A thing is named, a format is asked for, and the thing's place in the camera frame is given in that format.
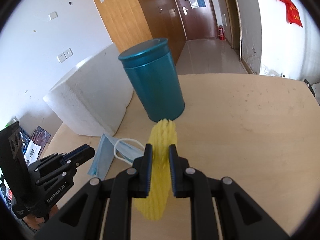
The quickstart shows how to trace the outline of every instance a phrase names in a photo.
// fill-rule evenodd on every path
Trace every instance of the mask ear loop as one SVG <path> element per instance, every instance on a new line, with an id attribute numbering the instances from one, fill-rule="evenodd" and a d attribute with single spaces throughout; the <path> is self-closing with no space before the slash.
<path id="1" fill-rule="evenodd" d="M 122 138 L 122 139 L 119 139 L 119 140 L 116 141 L 115 146 L 113 147 L 113 154 L 114 154 L 114 156 L 115 156 L 118 160 L 124 161 L 125 163 L 128 163 L 129 165 L 132 165 L 132 162 L 129 162 L 127 159 L 121 158 L 121 157 L 119 157 L 119 156 L 117 155 L 117 150 L 116 150 L 117 145 L 118 145 L 119 142 L 123 142 L 123 141 L 135 142 L 135 143 L 139 144 L 143 150 L 145 149 L 145 147 L 144 147 L 144 145 L 143 145 L 141 142 L 139 142 L 139 141 L 137 141 L 137 140 L 135 140 L 135 139 Z"/>

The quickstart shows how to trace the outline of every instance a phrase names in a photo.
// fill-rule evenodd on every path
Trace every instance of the wooden table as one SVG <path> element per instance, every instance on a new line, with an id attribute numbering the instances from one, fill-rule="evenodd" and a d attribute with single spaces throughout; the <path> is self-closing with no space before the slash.
<path id="1" fill-rule="evenodd" d="M 186 103 L 175 121 L 178 154 L 207 176 L 232 177 L 288 233 L 309 211 L 320 188 L 320 107 L 303 82 L 246 74 L 179 77 Z M 155 123 L 134 94 L 116 137 L 145 144 Z M 69 152 L 100 138 L 62 125 L 45 155 Z M 78 168 L 62 206 L 90 177 Z M 107 178 L 128 165 L 114 160 Z M 132 208 L 132 239 L 191 239 L 188 199 L 169 197 L 162 220 Z"/>

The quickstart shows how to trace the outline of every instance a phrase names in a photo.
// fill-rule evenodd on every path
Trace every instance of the yellow sponge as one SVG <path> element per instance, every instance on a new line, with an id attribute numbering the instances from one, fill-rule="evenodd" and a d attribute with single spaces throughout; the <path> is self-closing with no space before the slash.
<path id="1" fill-rule="evenodd" d="M 166 119 L 159 121 L 150 134 L 148 143 L 152 145 L 152 171 L 149 196 L 137 198 L 134 205 L 146 219 L 159 220 L 167 204 L 171 188 L 169 146 L 177 145 L 175 124 Z"/>

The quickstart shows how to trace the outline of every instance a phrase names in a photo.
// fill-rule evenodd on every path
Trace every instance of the teal canister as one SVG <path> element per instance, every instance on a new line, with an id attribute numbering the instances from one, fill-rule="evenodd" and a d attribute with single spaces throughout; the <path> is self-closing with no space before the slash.
<path id="1" fill-rule="evenodd" d="M 175 120 L 182 114 L 185 104 L 167 39 L 137 44 L 118 59 L 152 121 Z"/>

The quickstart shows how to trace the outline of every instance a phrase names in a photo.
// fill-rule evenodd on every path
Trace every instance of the face mask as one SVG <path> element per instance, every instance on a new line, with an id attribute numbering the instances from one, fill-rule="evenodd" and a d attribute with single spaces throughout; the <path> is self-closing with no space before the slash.
<path id="1" fill-rule="evenodd" d="M 144 149 L 144 146 L 134 139 L 118 139 L 108 134 L 103 134 L 99 142 L 98 150 L 94 155 L 93 162 L 88 171 L 88 175 L 104 180 L 114 157 L 132 165 L 134 159 L 143 156 L 142 150 L 125 143 L 124 141 L 136 142 Z"/>

